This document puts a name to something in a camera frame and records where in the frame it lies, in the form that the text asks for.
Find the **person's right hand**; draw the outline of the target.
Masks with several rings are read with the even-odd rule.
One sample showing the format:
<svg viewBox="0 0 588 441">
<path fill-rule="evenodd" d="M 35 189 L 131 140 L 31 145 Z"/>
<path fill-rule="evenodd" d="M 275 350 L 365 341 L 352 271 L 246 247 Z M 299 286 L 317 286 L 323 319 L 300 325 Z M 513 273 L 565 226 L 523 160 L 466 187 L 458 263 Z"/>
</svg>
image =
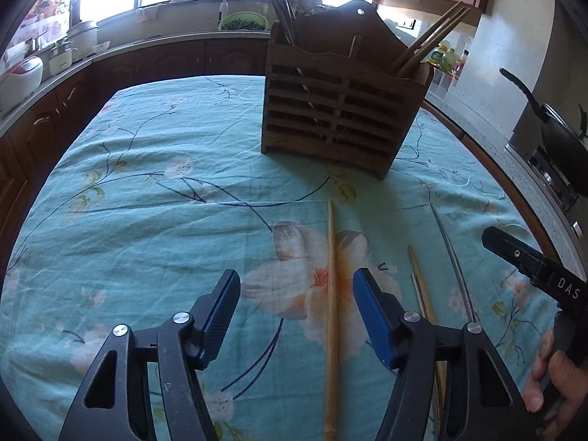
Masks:
<svg viewBox="0 0 588 441">
<path fill-rule="evenodd" d="M 577 367 L 563 351 L 554 348 L 553 330 L 543 333 L 528 380 L 521 392 L 527 410 L 537 413 L 544 404 L 540 382 L 545 375 L 561 395 L 537 430 L 539 440 L 555 440 L 572 422 L 587 395 L 587 370 Z"/>
</svg>

